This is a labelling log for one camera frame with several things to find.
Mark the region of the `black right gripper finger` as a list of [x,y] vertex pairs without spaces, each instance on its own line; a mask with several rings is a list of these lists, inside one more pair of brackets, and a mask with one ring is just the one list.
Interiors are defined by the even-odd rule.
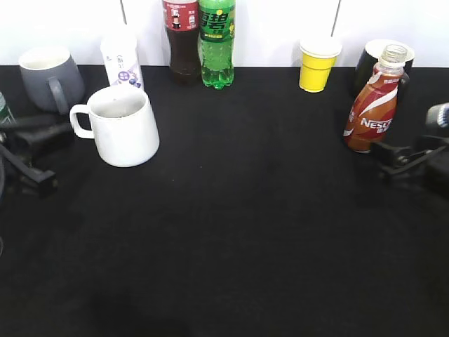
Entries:
[[1,145],[1,156],[17,172],[22,193],[44,198],[57,190],[58,180],[53,171],[42,171],[27,166],[3,145]]

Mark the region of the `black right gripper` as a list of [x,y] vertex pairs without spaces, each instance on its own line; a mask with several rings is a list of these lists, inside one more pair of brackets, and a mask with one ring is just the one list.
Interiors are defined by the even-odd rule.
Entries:
[[370,146],[383,179],[390,185],[410,190],[427,190],[448,200],[448,138],[420,136],[419,152],[382,142]]

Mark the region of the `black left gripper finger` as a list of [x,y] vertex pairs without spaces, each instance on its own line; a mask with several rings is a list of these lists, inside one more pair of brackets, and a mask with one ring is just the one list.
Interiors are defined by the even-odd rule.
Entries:
[[1,123],[1,145],[17,157],[45,157],[68,149],[73,141],[68,121],[38,117]]

